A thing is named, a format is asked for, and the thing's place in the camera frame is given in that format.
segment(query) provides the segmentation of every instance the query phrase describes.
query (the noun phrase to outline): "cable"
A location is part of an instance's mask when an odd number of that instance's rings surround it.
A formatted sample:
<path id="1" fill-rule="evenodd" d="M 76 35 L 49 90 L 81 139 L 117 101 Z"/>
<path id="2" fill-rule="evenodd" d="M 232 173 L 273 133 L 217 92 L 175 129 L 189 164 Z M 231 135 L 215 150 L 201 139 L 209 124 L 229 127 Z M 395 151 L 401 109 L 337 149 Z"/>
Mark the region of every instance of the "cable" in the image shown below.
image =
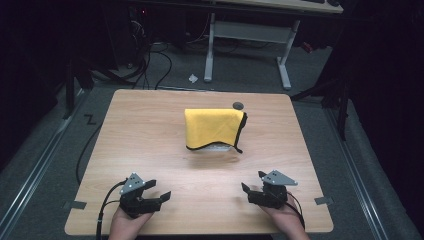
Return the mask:
<path id="1" fill-rule="evenodd" d="M 114 203 L 114 202 L 119 202 L 119 200 L 109 201 L 109 202 L 106 203 L 106 205 L 111 204 L 111 203 Z"/>
<path id="2" fill-rule="evenodd" d="M 193 41 L 187 42 L 187 44 L 195 43 L 195 42 L 198 42 L 198 41 L 202 41 L 203 39 L 207 39 L 207 37 L 203 37 L 203 36 L 205 35 L 206 29 L 208 28 L 210 18 L 211 18 L 211 14 L 209 13 L 208 18 L 206 19 L 205 27 L 203 28 L 202 33 L 199 35 L 198 38 L 196 38 Z"/>
<path id="3" fill-rule="evenodd" d="M 237 49 L 238 49 L 238 47 L 240 46 L 240 40 L 238 40 L 238 39 L 227 39 L 227 42 L 235 42 L 235 44 L 234 44 L 234 46 L 233 46 L 233 49 L 231 49 L 231 50 L 229 50 L 229 51 L 220 51 L 219 49 L 217 49 L 216 47 L 214 47 L 213 49 L 216 51 L 216 52 L 220 52 L 220 53 L 232 53 L 232 52 L 234 52 L 234 51 L 236 51 Z"/>
<path id="4" fill-rule="evenodd" d="M 150 65 L 150 54 L 151 54 L 151 51 L 152 51 L 152 45 L 150 45 L 150 48 L 149 48 L 149 51 L 148 51 L 148 55 L 147 55 L 147 67 L 149 67 L 149 65 Z M 147 80 L 147 70 L 145 71 L 145 73 L 144 73 L 144 81 L 143 81 L 143 89 L 145 89 L 145 86 L 146 86 L 146 83 L 147 83 L 147 90 L 149 90 L 150 89 L 150 84 L 149 84 L 149 80 Z"/>
<path id="5" fill-rule="evenodd" d="M 126 81 L 126 80 L 131 79 L 131 78 L 137 76 L 138 74 L 143 74 L 143 72 L 146 70 L 145 69 L 146 64 L 145 64 L 145 59 L 144 59 L 143 55 L 144 55 L 144 52 L 146 51 L 146 46 L 149 46 L 148 44 L 143 45 L 143 43 L 145 41 L 149 42 L 149 38 L 145 37 L 145 31 L 144 31 L 143 25 L 141 25 L 139 22 L 137 22 L 135 20 L 132 20 L 131 23 L 135 26 L 135 29 L 134 29 L 133 34 L 132 34 L 132 37 L 134 38 L 135 46 L 136 46 L 136 48 L 135 48 L 136 55 L 135 55 L 134 61 L 139 62 L 139 63 L 138 63 L 138 68 L 134 72 L 129 73 L 127 75 L 124 75 L 122 77 L 119 76 L 121 79 L 124 80 L 123 83 L 128 83 L 128 84 L 133 84 L 133 83 Z M 99 80 L 99 81 L 105 82 L 105 81 L 111 80 L 111 78 L 108 78 L 108 77 L 105 78 L 101 75 L 96 74 L 95 72 L 91 72 L 91 76 L 93 78 Z"/>
<path id="6" fill-rule="evenodd" d="M 100 209 L 99 217 L 98 217 L 98 219 L 97 219 L 97 229 L 96 229 L 96 239 L 97 239 L 97 240 L 102 240 L 103 211 L 104 211 L 104 209 L 105 209 L 106 205 L 108 205 L 108 204 L 109 204 L 109 203 L 111 203 L 111 202 L 115 202 L 115 201 L 107 202 L 107 200 L 109 199 L 109 196 L 110 196 L 110 194 L 113 192 L 113 190 L 115 190 L 115 189 L 116 189 L 117 187 L 119 187 L 119 186 L 125 185 L 125 183 L 127 182 L 127 180 L 128 180 L 128 179 L 125 179 L 124 181 L 117 183 L 117 184 L 116 184 L 115 186 L 113 186 L 113 187 L 109 190 L 109 192 L 107 193 L 107 195 L 106 195 L 106 197 L 105 197 L 105 199 L 104 199 L 104 201 L 103 201 L 102 207 L 101 207 L 101 209 Z"/>
<path id="7" fill-rule="evenodd" d="M 165 54 L 163 54 L 163 53 L 161 53 L 161 52 L 153 52 L 153 53 L 160 54 L 160 55 L 162 55 L 162 56 L 166 57 L 166 58 L 169 60 L 169 69 L 168 69 L 168 71 L 167 71 L 167 72 L 165 73 L 165 75 L 164 75 L 161 79 L 159 79 L 159 81 L 156 83 L 155 90 L 158 90 L 158 86 L 159 86 L 159 84 L 162 82 L 162 80 L 163 80 L 166 76 L 168 76 L 169 72 L 171 72 L 171 68 L 172 68 L 172 60 L 171 60 L 171 58 L 169 58 L 167 55 L 165 55 Z"/>
<path id="8" fill-rule="evenodd" d="M 266 42 L 262 43 L 261 46 L 255 46 L 254 44 L 246 44 L 243 41 L 240 43 L 240 46 L 247 47 L 247 48 L 253 48 L 253 49 L 263 49 L 268 47 L 269 45 L 275 45 L 276 43 Z"/>
<path id="9" fill-rule="evenodd" d="M 207 42 L 203 43 L 203 41 L 205 41 L 207 39 L 208 39 L 208 37 L 205 37 L 203 39 L 199 39 L 196 42 L 190 42 L 190 44 L 186 44 L 186 46 L 187 46 L 187 48 L 194 49 L 194 50 L 203 50 L 203 49 L 208 48 L 208 43 Z"/>
<path id="10" fill-rule="evenodd" d="M 144 61 L 143 61 L 144 71 L 143 71 L 142 73 L 140 73 L 140 75 L 138 76 L 137 80 L 135 80 L 135 82 L 134 82 L 134 84 L 133 84 L 133 86 L 132 86 L 132 89 L 134 89 L 134 88 L 137 86 L 138 81 L 140 81 L 140 78 L 141 78 L 143 75 L 145 75 L 145 74 L 146 74 L 147 66 L 148 66 L 148 63 L 146 64 L 146 61 L 144 60 Z"/>
<path id="11" fill-rule="evenodd" d="M 300 212 L 294 206 L 292 206 L 288 202 L 286 202 L 285 205 L 288 206 L 289 208 L 291 208 L 299 216 L 300 223 L 302 224 L 303 229 L 305 229 L 305 219 L 303 218 L 302 207 L 300 206 L 299 201 L 290 192 L 287 192 L 287 194 L 289 194 L 290 196 L 292 196 L 293 199 L 297 202 L 297 205 L 299 206 Z"/>
<path id="12" fill-rule="evenodd" d="M 91 140 L 93 139 L 93 137 L 94 137 L 94 135 L 96 135 L 96 133 L 100 130 L 100 128 L 102 127 L 102 125 L 103 125 L 103 123 L 101 123 L 98 127 L 97 127 L 97 129 L 96 129 L 96 131 L 94 131 L 94 133 L 93 134 L 91 134 L 91 137 L 88 139 L 88 141 L 85 143 L 85 146 L 84 146 L 84 148 L 82 149 L 82 152 L 81 152 L 81 154 L 80 154 L 80 156 L 79 156 L 79 158 L 78 158 L 78 161 L 77 161 L 77 167 L 76 167 L 76 169 L 75 169 L 75 176 L 77 177 L 77 182 L 78 182 L 78 185 L 81 185 L 81 180 L 80 180 L 80 177 L 79 177 L 79 165 L 80 165 L 80 163 L 81 163 L 81 159 L 82 159 L 82 156 L 84 155 L 84 152 L 87 150 L 87 147 L 88 147 L 88 144 L 91 142 Z"/>

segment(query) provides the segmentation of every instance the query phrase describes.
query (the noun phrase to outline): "human hand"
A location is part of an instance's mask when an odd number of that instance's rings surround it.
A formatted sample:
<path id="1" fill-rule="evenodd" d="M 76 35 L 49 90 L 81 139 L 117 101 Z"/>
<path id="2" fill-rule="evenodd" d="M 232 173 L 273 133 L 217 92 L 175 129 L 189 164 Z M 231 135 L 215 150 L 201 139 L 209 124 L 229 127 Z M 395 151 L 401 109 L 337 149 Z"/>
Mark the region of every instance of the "human hand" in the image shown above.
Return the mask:
<path id="1" fill-rule="evenodd" d="M 109 240 L 134 240 L 141 227 L 153 216 L 153 213 L 141 214 L 131 218 L 120 207 L 116 209 L 110 225 Z"/>
<path id="2" fill-rule="evenodd" d="M 294 199 L 287 194 L 287 203 L 296 207 Z M 302 226 L 298 214 L 290 207 L 284 205 L 280 209 L 259 206 L 264 212 L 271 216 L 274 224 L 282 231 L 290 240 L 307 240 L 308 235 Z"/>

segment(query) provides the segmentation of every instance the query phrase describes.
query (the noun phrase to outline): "yellow towel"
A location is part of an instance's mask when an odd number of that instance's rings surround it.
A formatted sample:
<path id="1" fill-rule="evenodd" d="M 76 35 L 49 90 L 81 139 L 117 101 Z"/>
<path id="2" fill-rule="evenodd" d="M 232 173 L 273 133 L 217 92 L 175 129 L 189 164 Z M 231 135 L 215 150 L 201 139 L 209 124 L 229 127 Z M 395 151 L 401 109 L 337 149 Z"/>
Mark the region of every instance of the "yellow towel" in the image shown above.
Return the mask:
<path id="1" fill-rule="evenodd" d="M 186 109 L 186 146 L 198 150 L 214 143 L 233 146 L 237 143 L 247 114 L 235 109 Z"/>

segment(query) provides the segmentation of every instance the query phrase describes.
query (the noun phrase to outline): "desk leg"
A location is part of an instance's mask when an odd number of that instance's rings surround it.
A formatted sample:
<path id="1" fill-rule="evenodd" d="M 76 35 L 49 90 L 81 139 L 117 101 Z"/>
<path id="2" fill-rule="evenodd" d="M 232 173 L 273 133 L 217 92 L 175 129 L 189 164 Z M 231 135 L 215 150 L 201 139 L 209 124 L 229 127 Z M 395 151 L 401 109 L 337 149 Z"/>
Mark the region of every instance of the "desk leg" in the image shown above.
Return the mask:
<path id="1" fill-rule="evenodd" d="M 296 33 L 297 33 L 297 29 L 299 28 L 299 24 L 300 24 L 300 20 L 296 20 L 294 22 L 293 27 L 290 31 L 288 40 L 287 40 L 287 44 L 286 44 L 286 48 L 284 50 L 284 54 L 283 54 L 282 57 L 277 58 L 277 64 L 278 64 L 278 68 L 280 70 L 281 81 L 283 82 L 283 88 L 285 90 L 291 89 L 290 79 L 289 79 L 289 75 L 287 74 L 287 69 L 286 69 L 286 61 L 287 61 L 287 58 L 289 56 L 290 49 L 293 45 L 294 38 L 296 37 Z"/>
<path id="2" fill-rule="evenodd" d="M 212 81 L 212 71 L 213 71 L 213 40 L 215 37 L 215 13 L 211 13 L 211 23 L 209 27 L 209 48 L 208 55 L 206 56 L 206 66 L 205 66 L 205 82 Z"/>

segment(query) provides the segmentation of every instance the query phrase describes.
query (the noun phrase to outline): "table top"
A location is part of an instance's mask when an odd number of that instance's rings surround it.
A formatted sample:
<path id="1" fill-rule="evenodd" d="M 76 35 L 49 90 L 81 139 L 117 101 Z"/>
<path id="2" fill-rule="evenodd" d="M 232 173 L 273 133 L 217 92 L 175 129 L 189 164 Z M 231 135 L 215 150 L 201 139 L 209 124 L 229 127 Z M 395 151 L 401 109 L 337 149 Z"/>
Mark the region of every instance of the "table top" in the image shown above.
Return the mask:
<path id="1" fill-rule="evenodd" d="M 343 8 L 341 6 L 333 7 L 325 3 L 314 3 L 302 0 L 215 0 L 216 2 L 234 3 L 234 4 L 245 4 L 261 7 L 272 7 L 272 8 L 283 8 L 293 9 L 300 11 L 311 11 L 320 13 L 342 13 Z"/>
<path id="2" fill-rule="evenodd" d="M 248 119 L 238 147 L 226 152 L 190 151 L 185 146 L 186 108 L 244 105 Z M 70 235 L 95 235 L 97 216 L 107 192 L 136 172 L 157 180 L 144 191 L 156 198 L 171 191 L 140 234 L 278 233 L 258 206 L 248 203 L 241 182 L 259 189 L 258 171 L 279 170 L 298 182 L 288 186 L 299 200 L 307 232 L 330 232 L 333 223 L 290 98 L 284 94 L 118 90 L 115 92 L 76 201 L 65 226 Z M 116 189 L 109 200 L 119 200 Z M 105 208 L 107 234 L 118 203 Z"/>

